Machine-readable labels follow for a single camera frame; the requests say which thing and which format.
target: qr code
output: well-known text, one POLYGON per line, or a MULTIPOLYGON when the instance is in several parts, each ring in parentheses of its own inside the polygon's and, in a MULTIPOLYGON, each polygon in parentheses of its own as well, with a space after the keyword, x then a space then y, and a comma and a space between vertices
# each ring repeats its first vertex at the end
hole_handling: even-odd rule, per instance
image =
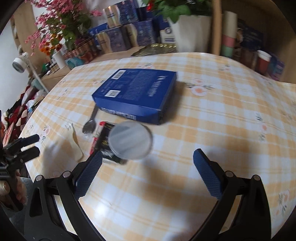
POLYGON ((125 72, 126 70, 120 70, 118 71, 111 79, 117 80, 119 79, 125 72))
POLYGON ((119 94, 120 91, 115 91, 115 90, 110 90, 108 91, 107 94, 105 94, 104 96, 106 97, 116 97, 119 94))

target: white flower pot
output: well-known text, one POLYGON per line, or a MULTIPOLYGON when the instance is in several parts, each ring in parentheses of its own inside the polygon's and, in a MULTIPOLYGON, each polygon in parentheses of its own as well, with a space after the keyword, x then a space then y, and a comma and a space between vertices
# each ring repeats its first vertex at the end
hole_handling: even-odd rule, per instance
POLYGON ((168 20, 175 36, 178 52, 207 52, 211 16, 180 15, 176 23, 168 20))
POLYGON ((58 51, 55 54, 53 54, 52 58, 57 62, 57 65, 59 66, 60 69, 67 66, 61 51, 58 51))

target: white desk lamp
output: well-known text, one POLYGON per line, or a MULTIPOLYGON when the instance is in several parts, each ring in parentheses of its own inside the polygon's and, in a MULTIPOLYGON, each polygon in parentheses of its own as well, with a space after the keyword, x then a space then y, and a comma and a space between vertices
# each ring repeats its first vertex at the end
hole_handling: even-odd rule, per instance
POLYGON ((15 58, 12 62, 12 66, 17 72, 23 73, 26 68, 30 68, 36 77, 36 79, 39 81, 43 89, 46 91, 46 93, 49 93, 48 89, 45 87, 45 85, 42 83, 41 79, 39 78, 38 74, 35 71, 35 68, 33 67, 33 64, 29 60, 29 53, 24 52, 19 57, 15 58))

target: blue textured gripper pad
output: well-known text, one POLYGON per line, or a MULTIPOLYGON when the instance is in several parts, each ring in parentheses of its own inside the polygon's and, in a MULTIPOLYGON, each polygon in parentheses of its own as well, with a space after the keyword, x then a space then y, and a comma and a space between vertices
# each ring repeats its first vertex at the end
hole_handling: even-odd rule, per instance
POLYGON ((215 172, 210 166, 210 160, 205 156, 200 149, 197 149, 193 153, 193 163, 197 168, 202 180, 204 181, 205 185, 207 186, 208 191, 213 197, 218 199, 222 196, 222 188, 221 182, 219 178, 216 176, 215 172))
POLYGON ((102 152, 97 151, 94 157, 90 160, 86 168, 82 171, 80 176, 77 178, 77 185, 74 196, 76 199, 85 196, 89 189, 94 177, 102 165, 102 152))

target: table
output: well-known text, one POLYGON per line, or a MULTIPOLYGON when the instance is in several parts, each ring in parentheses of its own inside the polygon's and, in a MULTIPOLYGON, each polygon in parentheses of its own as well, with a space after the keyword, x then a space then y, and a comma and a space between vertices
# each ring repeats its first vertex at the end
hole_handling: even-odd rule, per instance
MULTIPOLYGON (((98 57, 94 58, 91 63, 97 63, 97 62, 101 62, 101 61, 105 61, 105 60, 113 60, 113 59, 121 59, 121 58, 128 58, 130 57, 133 53, 139 51, 141 48, 143 47, 133 47, 127 51, 121 51, 121 52, 114 52, 114 53, 107 53, 107 54, 101 54, 98 57)), ((64 78, 67 74, 69 74, 71 70, 69 69, 68 66, 57 70, 54 73, 51 73, 49 75, 45 75, 42 77, 42 82, 45 85, 45 87, 51 91, 53 89, 54 86, 56 86, 56 84, 58 82, 60 82, 60 80, 62 78, 64 78)))
MULTIPOLYGON (((189 240, 216 199, 193 165, 201 148, 208 158, 238 177, 261 176, 269 201, 272 236, 296 204, 296 85, 265 78, 242 64, 205 53, 134 57, 74 68, 46 96, 21 136, 39 134, 39 158, 26 163, 32 179, 59 176, 75 167, 64 159, 45 165, 43 154, 67 123, 87 159, 90 141, 82 127, 94 102, 91 94, 118 68, 178 72, 167 122, 146 125, 153 133, 152 153, 126 165, 103 164, 79 201, 106 240, 189 240)), ((126 119, 99 111, 97 120, 126 119)), ((69 145, 63 151, 71 152, 69 145)), ((66 227, 73 231, 57 200, 66 227)), ((235 209, 224 224, 226 230, 235 209)))

